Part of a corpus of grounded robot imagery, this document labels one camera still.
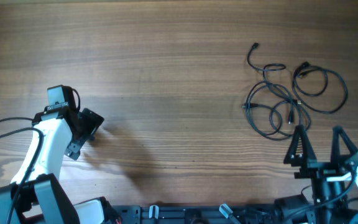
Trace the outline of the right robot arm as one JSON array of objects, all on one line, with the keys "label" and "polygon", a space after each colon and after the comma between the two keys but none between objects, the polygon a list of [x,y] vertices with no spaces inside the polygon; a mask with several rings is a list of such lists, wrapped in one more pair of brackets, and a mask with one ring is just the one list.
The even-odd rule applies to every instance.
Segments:
[{"label": "right robot arm", "polygon": [[298,167],[296,179],[311,182],[313,202],[302,194],[275,201],[276,223],[358,223],[358,210],[349,208],[348,193],[358,187],[358,148],[345,131],[333,128],[331,158],[317,160],[306,129],[295,128],[284,164]]}]

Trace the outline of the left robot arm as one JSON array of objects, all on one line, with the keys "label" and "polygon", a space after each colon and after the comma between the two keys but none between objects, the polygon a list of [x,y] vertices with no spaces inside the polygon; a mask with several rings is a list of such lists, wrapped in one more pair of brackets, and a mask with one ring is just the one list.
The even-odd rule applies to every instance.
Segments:
[{"label": "left robot arm", "polygon": [[103,223],[100,199],[73,205],[59,183],[65,156],[77,160],[104,119],[80,108],[69,86],[48,88],[48,105],[31,118],[32,142],[11,183],[0,188],[0,223]]}]

